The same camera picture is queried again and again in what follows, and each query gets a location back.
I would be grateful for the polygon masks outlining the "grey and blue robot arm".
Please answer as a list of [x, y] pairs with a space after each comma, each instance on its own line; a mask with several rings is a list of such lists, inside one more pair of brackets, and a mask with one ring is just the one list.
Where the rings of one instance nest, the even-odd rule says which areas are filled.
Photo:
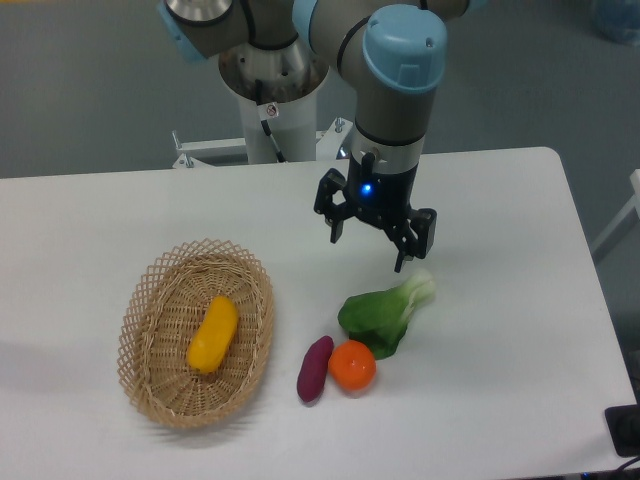
[[346, 173], [320, 180], [315, 211], [331, 236], [356, 218], [383, 231], [405, 262], [434, 242], [435, 211], [411, 191], [436, 90], [449, 19], [472, 1], [162, 1], [182, 55], [216, 59], [243, 115], [251, 163], [316, 156], [316, 95], [329, 72], [356, 94]]

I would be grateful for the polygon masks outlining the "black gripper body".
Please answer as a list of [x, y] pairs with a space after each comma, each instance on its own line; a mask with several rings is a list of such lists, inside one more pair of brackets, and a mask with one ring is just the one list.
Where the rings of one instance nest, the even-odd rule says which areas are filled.
[[[366, 168], [369, 166], [371, 162], [365, 164]], [[417, 167], [391, 174], [366, 168], [350, 158], [343, 192], [348, 216], [381, 230], [401, 227], [411, 211], [410, 196]]]

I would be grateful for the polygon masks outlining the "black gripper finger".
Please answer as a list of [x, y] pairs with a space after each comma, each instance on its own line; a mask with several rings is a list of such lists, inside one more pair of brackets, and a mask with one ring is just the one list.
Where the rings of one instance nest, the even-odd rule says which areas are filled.
[[401, 272], [407, 261], [426, 258], [434, 244], [436, 222], [434, 209], [411, 209], [406, 216], [401, 215], [384, 228], [398, 251], [394, 264], [396, 273]]
[[355, 205], [346, 196], [341, 203], [334, 201], [338, 193], [348, 193], [347, 179], [337, 169], [329, 169], [320, 179], [314, 201], [314, 211], [323, 216], [330, 228], [330, 242], [338, 242], [343, 233], [344, 222], [356, 216]]

